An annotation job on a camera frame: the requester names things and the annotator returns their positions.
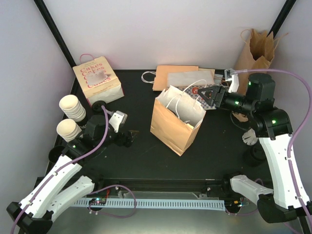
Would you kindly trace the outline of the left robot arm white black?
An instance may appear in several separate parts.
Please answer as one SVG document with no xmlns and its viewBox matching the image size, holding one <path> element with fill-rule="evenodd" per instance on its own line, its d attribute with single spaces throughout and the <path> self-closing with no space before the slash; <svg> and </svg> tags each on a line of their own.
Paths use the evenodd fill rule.
<svg viewBox="0 0 312 234">
<path fill-rule="evenodd" d="M 19 227 L 26 234 L 45 234 L 57 217 L 78 199 L 102 193 L 105 187 L 102 175 L 91 169 L 85 170 L 68 188 L 65 185 L 110 144 L 131 146 L 137 132 L 119 131 L 126 119 L 127 115 L 120 111 L 108 116 L 94 115 L 84 130 L 72 119 L 61 121 L 57 133 L 67 141 L 67 145 L 38 186 L 23 200 L 11 202 L 6 208 L 14 222 L 11 233 Z"/>
</svg>

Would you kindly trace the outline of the orange paper bag white handles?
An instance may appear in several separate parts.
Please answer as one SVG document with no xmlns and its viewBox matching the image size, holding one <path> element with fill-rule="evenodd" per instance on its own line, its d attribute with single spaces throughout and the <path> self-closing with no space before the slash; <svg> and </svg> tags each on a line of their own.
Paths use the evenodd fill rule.
<svg viewBox="0 0 312 234">
<path fill-rule="evenodd" d="M 193 143 L 205 115 L 199 101 L 170 86 L 155 98 L 150 132 L 181 156 Z"/>
</svg>

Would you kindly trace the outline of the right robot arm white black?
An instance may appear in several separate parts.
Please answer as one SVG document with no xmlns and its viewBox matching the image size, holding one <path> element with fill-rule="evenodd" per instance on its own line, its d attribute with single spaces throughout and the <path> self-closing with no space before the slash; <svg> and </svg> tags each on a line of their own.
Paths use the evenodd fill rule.
<svg viewBox="0 0 312 234">
<path fill-rule="evenodd" d="M 224 181 L 221 189 L 226 196 L 239 193 L 256 204 L 268 223 L 284 223 L 302 216 L 311 219 L 312 201 L 302 185 L 293 151 L 296 134 L 288 114 L 274 106 L 274 90 L 271 76 L 258 72 L 249 75 L 245 95 L 218 85 L 198 90 L 208 105 L 247 115 L 273 182 L 269 189 L 246 175 L 235 175 Z"/>
</svg>

